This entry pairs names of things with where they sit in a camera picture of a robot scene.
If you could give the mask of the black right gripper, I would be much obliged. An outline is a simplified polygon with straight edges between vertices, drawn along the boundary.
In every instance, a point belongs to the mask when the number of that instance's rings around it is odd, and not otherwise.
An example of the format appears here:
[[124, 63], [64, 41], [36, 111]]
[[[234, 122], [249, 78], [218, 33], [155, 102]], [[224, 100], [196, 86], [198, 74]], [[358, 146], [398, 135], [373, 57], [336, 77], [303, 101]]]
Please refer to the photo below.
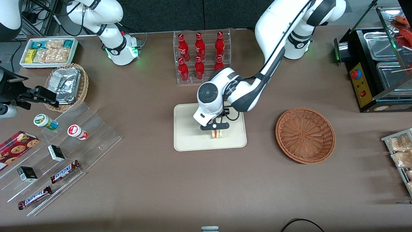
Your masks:
[[29, 90], [23, 84], [29, 78], [10, 72], [3, 67], [0, 69], [0, 102], [2, 104], [10, 104], [12, 101], [15, 101], [16, 106], [23, 109], [30, 109], [30, 102], [43, 103], [55, 108], [59, 107], [59, 102], [56, 101], [56, 93], [53, 91], [43, 86], [36, 86]]

